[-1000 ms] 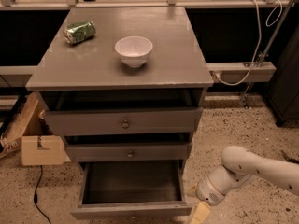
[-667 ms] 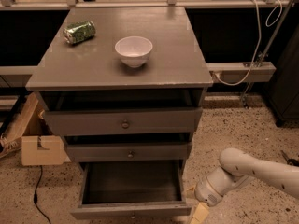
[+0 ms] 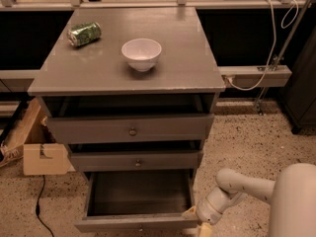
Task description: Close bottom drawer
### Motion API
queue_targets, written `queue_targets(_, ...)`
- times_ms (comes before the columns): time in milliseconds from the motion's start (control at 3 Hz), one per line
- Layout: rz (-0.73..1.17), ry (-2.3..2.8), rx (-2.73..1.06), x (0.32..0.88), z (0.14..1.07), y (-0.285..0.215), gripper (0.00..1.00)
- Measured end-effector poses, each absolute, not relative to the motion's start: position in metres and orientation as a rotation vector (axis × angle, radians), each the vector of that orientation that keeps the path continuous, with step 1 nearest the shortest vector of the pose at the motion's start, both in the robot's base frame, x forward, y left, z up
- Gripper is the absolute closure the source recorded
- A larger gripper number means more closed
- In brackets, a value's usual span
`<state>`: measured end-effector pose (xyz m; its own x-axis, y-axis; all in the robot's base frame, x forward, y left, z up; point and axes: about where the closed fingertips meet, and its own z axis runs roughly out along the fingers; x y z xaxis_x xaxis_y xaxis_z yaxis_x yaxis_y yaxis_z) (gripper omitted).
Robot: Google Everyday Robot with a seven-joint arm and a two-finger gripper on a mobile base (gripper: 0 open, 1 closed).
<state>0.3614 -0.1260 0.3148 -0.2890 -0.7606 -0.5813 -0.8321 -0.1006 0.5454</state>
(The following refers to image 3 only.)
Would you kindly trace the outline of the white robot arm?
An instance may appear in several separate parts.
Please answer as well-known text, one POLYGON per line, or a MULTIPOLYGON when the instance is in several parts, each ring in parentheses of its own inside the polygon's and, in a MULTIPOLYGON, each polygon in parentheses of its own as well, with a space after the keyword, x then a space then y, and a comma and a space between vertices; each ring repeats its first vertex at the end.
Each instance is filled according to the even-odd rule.
POLYGON ((216 186, 183 213, 198 224, 198 237, 211 237, 223 212, 245 196, 270 206, 268 237, 316 237, 316 166, 297 163, 274 181, 252 178, 232 169, 220 170, 216 186))

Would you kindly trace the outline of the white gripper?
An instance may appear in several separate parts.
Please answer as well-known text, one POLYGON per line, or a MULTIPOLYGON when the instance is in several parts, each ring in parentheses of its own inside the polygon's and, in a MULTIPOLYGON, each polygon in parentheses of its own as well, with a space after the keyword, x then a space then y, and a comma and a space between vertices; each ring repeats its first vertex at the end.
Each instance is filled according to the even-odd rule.
POLYGON ((222 217, 224 211, 231 206, 240 203, 246 195, 244 193, 234 193, 223 190, 215 186, 197 206, 192 206, 182 213, 182 217, 187 220, 199 220, 203 222, 197 231, 197 237, 212 237, 212 226, 222 217))

